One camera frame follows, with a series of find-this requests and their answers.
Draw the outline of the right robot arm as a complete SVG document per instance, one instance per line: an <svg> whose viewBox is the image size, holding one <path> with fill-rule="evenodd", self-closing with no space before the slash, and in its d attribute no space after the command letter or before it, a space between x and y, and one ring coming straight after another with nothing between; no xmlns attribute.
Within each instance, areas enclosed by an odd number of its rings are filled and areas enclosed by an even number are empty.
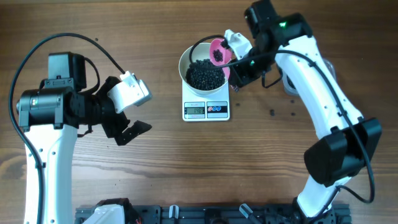
<svg viewBox="0 0 398 224"><path fill-rule="evenodd" d="M374 188L371 158L382 128L375 118L365 119L347 99L326 66L312 29L295 13L279 16L270 1L256 1L245 10L253 40L226 34L235 54L229 64L229 83L241 88L263 80L272 65L288 77L306 106L318 141L304 154L309 177L302 192L284 209L265 210L266 222L342 223L348 216L332 205L336 195L361 169Z"/></svg>

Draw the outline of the pink plastic measuring scoop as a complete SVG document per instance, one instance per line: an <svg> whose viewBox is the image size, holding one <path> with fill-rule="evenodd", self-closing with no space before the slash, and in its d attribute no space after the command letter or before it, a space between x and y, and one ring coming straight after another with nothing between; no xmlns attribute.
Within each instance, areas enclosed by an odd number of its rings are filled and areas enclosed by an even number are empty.
<svg viewBox="0 0 398 224"><path fill-rule="evenodd" d="M222 46L224 39L216 38L211 41L209 56L210 61L214 66L222 66L229 63L232 59L232 51L228 50L226 47ZM224 73L225 81L229 80L230 68L223 67L222 71ZM235 92L239 91L239 88L234 85L230 85Z"/></svg>

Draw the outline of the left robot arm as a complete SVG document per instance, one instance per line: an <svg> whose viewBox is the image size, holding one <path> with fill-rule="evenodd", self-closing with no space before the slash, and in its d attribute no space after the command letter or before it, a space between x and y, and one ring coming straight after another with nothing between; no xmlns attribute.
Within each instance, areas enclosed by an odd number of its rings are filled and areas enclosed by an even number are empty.
<svg viewBox="0 0 398 224"><path fill-rule="evenodd" d="M130 122L124 110L152 98L143 80L131 72L86 87L89 59L71 52L49 55L49 76L40 88L26 90L17 104L27 149L26 223L73 223L72 159L81 125L101 125L107 138L124 146L151 129Z"/></svg>

